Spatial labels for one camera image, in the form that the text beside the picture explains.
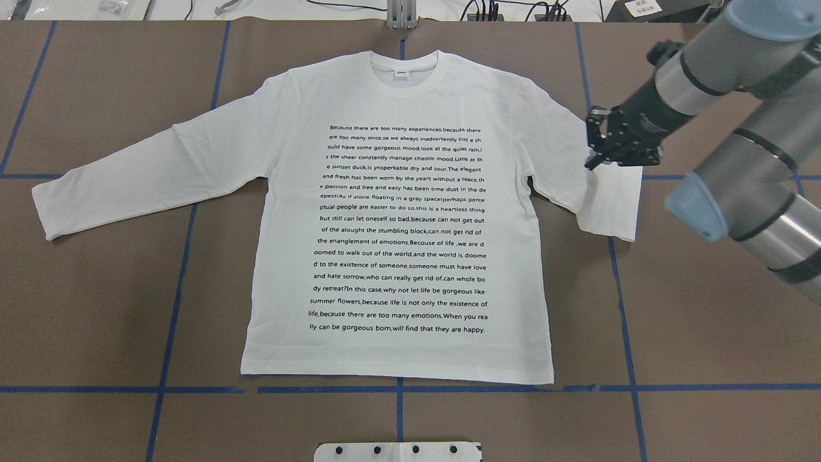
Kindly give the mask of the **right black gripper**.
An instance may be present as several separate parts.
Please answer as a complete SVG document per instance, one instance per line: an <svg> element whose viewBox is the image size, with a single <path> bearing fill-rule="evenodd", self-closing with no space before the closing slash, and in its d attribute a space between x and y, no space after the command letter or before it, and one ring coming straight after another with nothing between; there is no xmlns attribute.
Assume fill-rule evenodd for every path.
<svg viewBox="0 0 821 462"><path fill-rule="evenodd" d="M586 116L592 154L584 167L594 170L604 162L619 166L657 166L661 141L674 131L674 110L656 90L637 90L612 109L593 106Z"/></svg>

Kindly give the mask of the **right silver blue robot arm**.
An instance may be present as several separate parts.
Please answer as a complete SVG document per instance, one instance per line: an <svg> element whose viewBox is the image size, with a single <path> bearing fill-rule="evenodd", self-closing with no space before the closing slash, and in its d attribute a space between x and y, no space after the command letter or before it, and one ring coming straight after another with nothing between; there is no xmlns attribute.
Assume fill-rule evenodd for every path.
<svg viewBox="0 0 821 462"><path fill-rule="evenodd" d="M599 164L656 166L680 128L730 128L683 176L666 209L709 242L732 239L819 302L819 208L792 182L819 153L819 2L729 1L685 44L658 43L654 73L586 122ZM707 115L707 122L695 118Z"/></svg>

